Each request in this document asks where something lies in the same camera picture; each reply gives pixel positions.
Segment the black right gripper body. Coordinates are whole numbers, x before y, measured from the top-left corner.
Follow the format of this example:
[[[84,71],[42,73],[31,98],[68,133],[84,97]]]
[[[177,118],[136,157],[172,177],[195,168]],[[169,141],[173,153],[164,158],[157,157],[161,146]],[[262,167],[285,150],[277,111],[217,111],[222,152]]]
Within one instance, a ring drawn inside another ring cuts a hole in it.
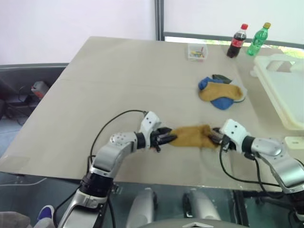
[[[224,134],[218,134],[218,144],[220,145],[220,151],[227,151],[229,149],[230,138]]]

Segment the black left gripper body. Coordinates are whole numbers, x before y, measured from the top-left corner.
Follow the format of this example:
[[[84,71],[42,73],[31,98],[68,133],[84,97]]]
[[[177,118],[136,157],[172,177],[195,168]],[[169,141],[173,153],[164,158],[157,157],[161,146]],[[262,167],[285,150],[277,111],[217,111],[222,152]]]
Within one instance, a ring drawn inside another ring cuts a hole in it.
[[[167,133],[168,133],[167,127],[161,127],[156,129],[155,131],[152,131],[150,135],[151,148],[154,148],[157,152],[160,152],[161,151],[160,145],[164,145],[168,143]]]

